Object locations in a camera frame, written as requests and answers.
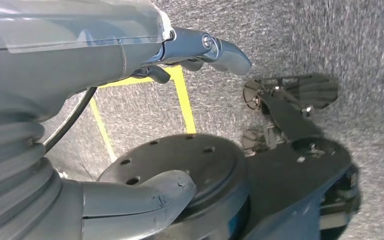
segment metal bolt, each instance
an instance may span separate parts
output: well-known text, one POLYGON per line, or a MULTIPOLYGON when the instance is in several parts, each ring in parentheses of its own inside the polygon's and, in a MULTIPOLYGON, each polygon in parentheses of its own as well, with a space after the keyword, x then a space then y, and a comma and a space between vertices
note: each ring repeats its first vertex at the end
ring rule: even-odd
POLYGON ((304 161, 306 160, 306 158, 305 157, 303 157, 303 156, 300 156, 300 157, 298 157, 298 159, 296 160, 298 163, 303 163, 304 161))
POLYGON ((313 111, 313 106, 308 105, 304 109, 301 109, 301 114, 303 117, 310 117, 310 113, 313 111))
POLYGON ((177 185, 178 185, 179 187, 184 187, 184 186, 186 185, 186 182, 185 182, 184 179, 181 179, 181 178, 179 177, 179 179, 177 180, 177 185))
POLYGON ((252 100, 254 101, 255 105, 258 106, 260 104, 260 99, 258 96, 255 96, 252 100))
POLYGON ((213 45, 213 40, 210 36, 204 35, 202 36, 202 45, 204 46, 204 48, 210 49, 211 45, 213 45))

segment clear plastic film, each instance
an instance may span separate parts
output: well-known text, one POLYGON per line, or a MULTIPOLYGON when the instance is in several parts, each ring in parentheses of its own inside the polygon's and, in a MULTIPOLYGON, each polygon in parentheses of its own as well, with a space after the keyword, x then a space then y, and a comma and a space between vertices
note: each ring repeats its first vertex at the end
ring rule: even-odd
POLYGON ((161 43, 170 30, 149 0, 0 0, 0 49, 11 53, 161 43))

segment robotic arm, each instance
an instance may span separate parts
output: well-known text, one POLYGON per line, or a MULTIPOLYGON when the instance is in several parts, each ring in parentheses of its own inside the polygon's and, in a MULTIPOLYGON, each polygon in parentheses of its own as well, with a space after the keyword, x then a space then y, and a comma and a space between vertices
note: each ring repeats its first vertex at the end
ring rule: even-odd
POLYGON ((36 143, 71 95, 156 65, 246 74, 234 44, 170 26, 148 0, 0 0, 0 240, 136 240, 169 226, 196 192, 182 171, 140 186, 60 179, 36 143))

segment mounting hole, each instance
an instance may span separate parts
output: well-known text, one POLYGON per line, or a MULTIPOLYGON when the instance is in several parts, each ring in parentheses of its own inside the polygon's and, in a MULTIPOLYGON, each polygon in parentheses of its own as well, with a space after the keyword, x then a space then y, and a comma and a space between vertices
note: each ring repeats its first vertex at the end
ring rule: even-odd
POLYGON ((135 176, 126 181, 127 185, 135 185, 141 180, 140 176, 135 176))
POLYGON ((120 165, 126 165, 126 164, 129 164, 132 160, 130 158, 128 159, 125 159, 123 161, 120 162, 120 165))
POLYGON ((210 154, 210 153, 214 153, 215 150, 216 148, 214 146, 208 146, 202 152, 204 154, 210 154))

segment yellow tape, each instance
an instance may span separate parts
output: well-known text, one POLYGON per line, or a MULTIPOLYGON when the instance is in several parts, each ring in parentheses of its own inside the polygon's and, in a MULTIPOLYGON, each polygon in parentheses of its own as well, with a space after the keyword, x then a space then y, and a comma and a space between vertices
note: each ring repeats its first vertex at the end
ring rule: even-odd
POLYGON ((95 117, 100 134, 102 135, 103 143, 105 144, 106 150, 108 151, 111 163, 114 163, 117 157, 114 154, 113 146, 111 145, 110 137, 108 136, 107 130, 105 129, 105 124, 102 121, 100 112, 98 110, 97 102, 93 97, 90 99, 89 105, 90 105, 90 108, 92 109, 92 113, 93 113, 93 116, 95 117))
POLYGON ((191 103, 189 102, 188 90, 186 89, 185 77, 182 68, 175 66, 165 69, 171 75, 176 87, 177 96, 180 102, 181 114, 183 115, 184 125, 188 134, 196 134, 194 116, 192 114, 191 103))
MULTIPOLYGON (((186 127, 186 132, 188 134, 196 134, 197 130, 195 128, 194 116, 192 114, 191 103, 189 102, 188 90, 186 89, 185 77, 183 75, 182 68, 180 66, 167 67, 164 70, 171 75, 171 80, 174 80, 174 85, 176 87, 177 96, 179 98, 180 109, 183 115, 184 124, 186 127)), ((100 86, 99 88, 109 88, 109 87, 119 87, 132 84, 141 84, 141 83, 150 83, 153 80, 150 77, 145 78, 133 78, 129 77, 117 82, 108 83, 106 85, 100 86)), ((111 162, 113 163, 117 157, 114 154, 114 150, 111 144, 110 137, 108 136, 107 130, 105 129, 105 124, 102 121, 100 112, 97 107, 97 103, 94 98, 89 102, 90 108, 92 109, 93 116, 95 117, 96 123, 98 125, 100 134, 102 135, 103 142, 105 144, 106 150, 108 151, 111 162)))

